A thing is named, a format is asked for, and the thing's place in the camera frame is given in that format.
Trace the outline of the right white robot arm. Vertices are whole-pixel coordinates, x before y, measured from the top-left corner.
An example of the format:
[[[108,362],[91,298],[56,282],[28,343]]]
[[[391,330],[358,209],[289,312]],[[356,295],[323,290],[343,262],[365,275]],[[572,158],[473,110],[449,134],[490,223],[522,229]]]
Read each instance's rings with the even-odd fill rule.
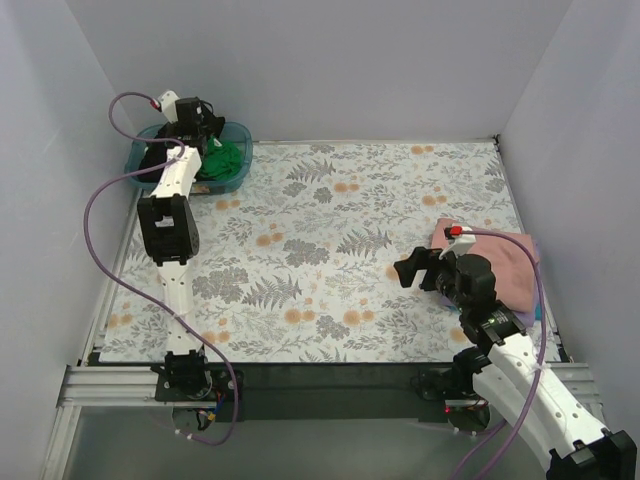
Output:
[[[632,479],[637,446],[591,414],[556,373],[538,359],[519,318],[498,300],[490,262],[417,247],[395,262],[400,284],[416,274],[460,312],[472,348],[458,354],[471,389],[493,406],[534,452],[549,479]]]

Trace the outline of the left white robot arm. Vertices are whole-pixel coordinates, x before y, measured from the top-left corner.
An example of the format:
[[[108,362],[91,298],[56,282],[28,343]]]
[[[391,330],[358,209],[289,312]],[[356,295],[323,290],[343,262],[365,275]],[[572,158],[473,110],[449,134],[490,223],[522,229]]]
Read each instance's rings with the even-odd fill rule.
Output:
[[[192,260],[200,247],[189,195],[207,150],[206,122],[212,116],[199,98],[181,98],[172,90],[161,94],[154,106],[168,121],[166,135],[180,141],[166,148],[171,164],[137,206],[143,243],[161,279],[163,304],[170,309],[164,366],[159,373],[168,387],[199,400],[211,392],[213,381],[203,342],[185,327],[195,319]]]

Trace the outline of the green t shirt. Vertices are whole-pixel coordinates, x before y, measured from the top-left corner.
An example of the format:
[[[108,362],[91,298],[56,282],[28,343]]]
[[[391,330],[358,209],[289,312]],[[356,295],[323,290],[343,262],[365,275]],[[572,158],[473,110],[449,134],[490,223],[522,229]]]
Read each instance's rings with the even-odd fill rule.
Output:
[[[196,175],[198,181],[226,181],[239,173],[243,153],[235,143],[211,137]]]

